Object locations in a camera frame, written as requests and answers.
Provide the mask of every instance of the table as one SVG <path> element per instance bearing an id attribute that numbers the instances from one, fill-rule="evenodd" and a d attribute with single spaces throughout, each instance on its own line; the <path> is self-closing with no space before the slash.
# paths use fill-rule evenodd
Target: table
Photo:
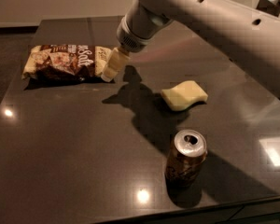
<path id="1" fill-rule="evenodd" d="M 42 21 L 31 47 L 113 48 L 120 19 Z M 161 89 L 185 80 L 200 84 L 207 104 L 172 112 Z M 169 189 L 170 138 L 183 129 L 205 137 L 208 157 L 190 189 Z M 19 69 L 0 105 L 0 223 L 92 223 L 272 197 L 280 101 L 179 23 L 112 83 L 50 86 L 21 80 Z"/>

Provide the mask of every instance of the robotic arm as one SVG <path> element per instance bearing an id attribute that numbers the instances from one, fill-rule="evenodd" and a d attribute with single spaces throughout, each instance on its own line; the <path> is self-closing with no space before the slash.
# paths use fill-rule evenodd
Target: robotic arm
<path id="1" fill-rule="evenodd" d="M 138 0 L 118 28 L 138 52 L 171 21 L 185 24 L 280 99 L 280 20 L 230 0 Z"/>

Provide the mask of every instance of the can lid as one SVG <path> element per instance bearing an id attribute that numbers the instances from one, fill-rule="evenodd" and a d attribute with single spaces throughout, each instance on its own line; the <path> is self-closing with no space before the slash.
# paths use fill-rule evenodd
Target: can lid
<path id="1" fill-rule="evenodd" d="M 188 157 L 200 157 L 206 151 L 204 137 L 193 130 L 183 130 L 177 133 L 175 146 L 179 152 Z"/>

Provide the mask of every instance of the snack bag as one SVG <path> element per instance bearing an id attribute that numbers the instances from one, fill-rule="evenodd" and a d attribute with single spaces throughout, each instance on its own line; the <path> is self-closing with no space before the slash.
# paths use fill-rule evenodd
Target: snack bag
<path id="1" fill-rule="evenodd" d="M 53 81 L 92 81 L 100 77 L 111 50 L 87 45 L 34 47 L 22 78 Z"/>

